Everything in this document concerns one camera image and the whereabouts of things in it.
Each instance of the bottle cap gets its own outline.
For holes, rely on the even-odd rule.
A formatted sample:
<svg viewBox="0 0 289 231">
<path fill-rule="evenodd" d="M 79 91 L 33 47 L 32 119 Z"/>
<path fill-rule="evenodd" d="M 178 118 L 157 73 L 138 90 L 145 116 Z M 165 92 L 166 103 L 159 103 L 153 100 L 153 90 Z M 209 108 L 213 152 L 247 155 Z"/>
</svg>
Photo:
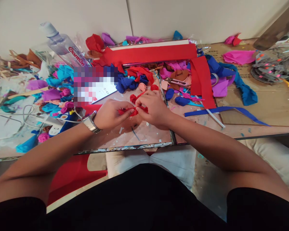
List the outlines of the bottle cap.
<svg viewBox="0 0 289 231">
<path fill-rule="evenodd" d="M 41 23 L 39 28 L 45 33 L 46 37 L 48 38 L 53 37 L 59 33 L 50 22 Z"/>
</svg>

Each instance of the right hand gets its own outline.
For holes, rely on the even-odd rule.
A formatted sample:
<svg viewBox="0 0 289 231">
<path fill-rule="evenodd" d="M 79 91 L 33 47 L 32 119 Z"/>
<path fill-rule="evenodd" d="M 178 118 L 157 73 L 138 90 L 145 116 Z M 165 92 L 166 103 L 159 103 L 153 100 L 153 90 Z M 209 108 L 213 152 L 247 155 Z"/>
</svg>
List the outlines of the right hand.
<svg viewBox="0 0 289 231">
<path fill-rule="evenodd" d="M 147 122 L 154 126 L 167 125 L 168 118 L 172 112 L 167 108 L 162 100 L 161 93 L 158 90 L 147 90 L 142 96 L 136 100 L 136 110 L 138 114 Z M 148 113 L 139 106 L 144 104 L 148 108 Z"/>
</svg>

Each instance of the cardboard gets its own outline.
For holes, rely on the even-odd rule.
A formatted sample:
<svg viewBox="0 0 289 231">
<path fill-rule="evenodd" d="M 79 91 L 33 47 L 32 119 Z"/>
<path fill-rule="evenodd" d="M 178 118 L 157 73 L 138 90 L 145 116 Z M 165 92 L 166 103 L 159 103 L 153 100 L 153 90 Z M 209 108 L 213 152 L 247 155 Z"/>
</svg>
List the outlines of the cardboard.
<svg viewBox="0 0 289 231">
<path fill-rule="evenodd" d="M 253 50 L 251 44 L 233 47 L 225 44 L 212 44 L 207 54 L 212 55 L 218 62 L 223 62 L 222 55 L 230 50 Z M 233 106 L 242 107 L 252 113 L 257 119 L 271 126 L 289 126 L 289 88 L 282 83 L 266 84 L 252 77 L 251 64 L 236 65 L 243 81 L 249 85 L 258 95 L 258 103 L 244 106 L 240 90 L 233 83 L 228 87 L 228 95 L 224 98 L 215 98 L 218 107 Z M 221 112 L 224 124 L 251 124 L 257 125 L 238 111 L 231 110 Z"/>
</svg>

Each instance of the left hand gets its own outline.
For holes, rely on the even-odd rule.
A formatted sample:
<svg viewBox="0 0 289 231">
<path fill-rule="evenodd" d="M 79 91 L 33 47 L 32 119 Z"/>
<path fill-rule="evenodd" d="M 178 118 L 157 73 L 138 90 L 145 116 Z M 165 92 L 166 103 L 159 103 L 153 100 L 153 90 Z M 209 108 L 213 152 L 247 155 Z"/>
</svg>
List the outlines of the left hand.
<svg viewBox="0 0 289 231">
<path fill-rule="evenodd" d="M 127 101 L 116 101 L 109 99 L 99 109 L 96 116 L 93 118 L 94 124 L 99 129 L 110 129 L 118 126 L 126 120 L 135 110 L 131 109 L 120 115 L 118 110 L 134 107 Z"/>
</svg>

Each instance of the plastic bottle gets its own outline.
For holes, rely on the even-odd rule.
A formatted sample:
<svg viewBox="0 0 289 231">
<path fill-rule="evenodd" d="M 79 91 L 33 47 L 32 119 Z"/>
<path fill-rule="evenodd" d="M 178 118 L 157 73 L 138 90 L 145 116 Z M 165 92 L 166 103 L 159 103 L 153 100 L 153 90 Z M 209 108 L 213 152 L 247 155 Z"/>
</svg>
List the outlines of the plastic bottle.
<svg viewBox="0 0 289 231">
<path fill-rule="evenodd" d="M 66 34 L 59 34 L 50 22 L 44 22 L 40 29 L 49 38 L 47 45 L 52 49 L 67 65 L 73 67 L 91 67 L 80 50 Z"/>
</svg>

